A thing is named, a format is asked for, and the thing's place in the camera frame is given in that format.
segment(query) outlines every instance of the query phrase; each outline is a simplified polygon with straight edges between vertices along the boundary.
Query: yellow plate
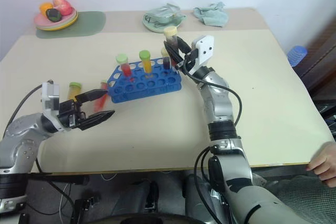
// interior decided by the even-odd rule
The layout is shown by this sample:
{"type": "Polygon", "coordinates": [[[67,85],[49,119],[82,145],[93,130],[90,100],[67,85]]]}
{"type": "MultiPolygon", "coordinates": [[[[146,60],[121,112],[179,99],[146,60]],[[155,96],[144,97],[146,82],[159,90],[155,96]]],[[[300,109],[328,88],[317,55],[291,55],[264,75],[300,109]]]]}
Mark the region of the yellow plate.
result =
{"type": "Polygon", "coordinates": [[[57,31],[57,30],[61,30],[61,29],[64,29],[68,26],[71,26],[78,18],[78,12],[76,14],[76,16],[74,17],[74,19],[72,21],[70,21],[69,23],[67,24],[64,24],[62,26],[59,26],[59,27],[55,27],[55,28],[42,28],[42,27],[36,27],[37,29],[40,29],[40,30],[43,30],[43,31],[57,31]]]}

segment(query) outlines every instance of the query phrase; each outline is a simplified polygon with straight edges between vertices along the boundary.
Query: pink plate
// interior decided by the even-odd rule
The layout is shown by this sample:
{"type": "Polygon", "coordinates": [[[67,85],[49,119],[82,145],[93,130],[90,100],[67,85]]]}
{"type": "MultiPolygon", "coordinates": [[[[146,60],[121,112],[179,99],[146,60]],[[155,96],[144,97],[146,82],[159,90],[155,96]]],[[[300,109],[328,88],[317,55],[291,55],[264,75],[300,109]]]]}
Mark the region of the pink plate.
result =
{"type": "Polygon", "coordinates": [[[71,14],[69,14],[67,16],[63,16],[62,19],[59,22],[52,22],[52,21],[48,20],[45,16],[43,16],[41,13],[39,13],[35,16],[34,23],[35,23],[36,26],[44,27],[44,28],[55,27],[55,26],[60,26],[64,23],[66,23],[67,21],[72,19],[75,15],[76,15],[76,10],[74,8],[72,8],[72,13],[71,14]]]}

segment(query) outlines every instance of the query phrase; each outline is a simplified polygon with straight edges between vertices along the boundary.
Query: red apple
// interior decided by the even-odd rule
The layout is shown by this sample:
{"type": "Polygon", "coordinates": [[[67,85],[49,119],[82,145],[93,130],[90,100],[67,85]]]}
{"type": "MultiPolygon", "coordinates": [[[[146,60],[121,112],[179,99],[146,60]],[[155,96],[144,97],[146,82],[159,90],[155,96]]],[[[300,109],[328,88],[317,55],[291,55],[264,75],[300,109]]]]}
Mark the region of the red apple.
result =
{"type": "Polygon", "coordinates": [[[72,7],[66,0],[53,0],[55,9],[59,10],[62,16],[70,15],[72,13],[72,7]]]}

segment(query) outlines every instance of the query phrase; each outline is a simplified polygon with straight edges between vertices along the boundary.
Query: human hand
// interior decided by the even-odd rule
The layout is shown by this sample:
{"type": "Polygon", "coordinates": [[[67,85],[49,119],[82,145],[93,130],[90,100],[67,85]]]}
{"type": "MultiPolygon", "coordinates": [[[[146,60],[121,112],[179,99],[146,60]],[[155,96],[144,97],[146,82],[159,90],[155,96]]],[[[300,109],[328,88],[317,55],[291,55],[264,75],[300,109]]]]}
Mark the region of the human hand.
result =
{"type": "Polygon", "coordinates": [[[336,143],[330,142],[307,166],[329,187],[336,187],[336,143]]]}

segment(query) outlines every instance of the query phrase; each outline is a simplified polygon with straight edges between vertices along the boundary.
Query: finger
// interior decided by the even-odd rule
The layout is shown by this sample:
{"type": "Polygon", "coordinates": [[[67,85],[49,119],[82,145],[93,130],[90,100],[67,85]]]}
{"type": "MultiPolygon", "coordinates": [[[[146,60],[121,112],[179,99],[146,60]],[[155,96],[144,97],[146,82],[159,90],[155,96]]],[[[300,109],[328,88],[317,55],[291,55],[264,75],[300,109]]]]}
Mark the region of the finger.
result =
{"type": "Polygon", "coordinates": [[[336,178],[331,178],[325,181],[326,185],[329,187],[336,187],[336,178]]]}
{"type": "Polygon", "coordinates": [[[326,172],[330,168],[330,163],[329,162],[324,162],[322,165],[319,165],[314,169],[314,173],[316,175],[320,175],[321,173],[326,172]]]}
{"type": "Polygon", "coordinates": [[[335,168],[330,168],[326,172],[320,174],[319,178],[320,180],[327,180],[330,178],[336,177],[336,169],[335,168]]]}
{"type": "Polygon", "coordinates": [[[323,164],[326,160],[327,160],[327,157],[320,154],[316,158],[313,158],[312,161],[310,161],[306,170],[313,170],[315,167],[323,164]]]}

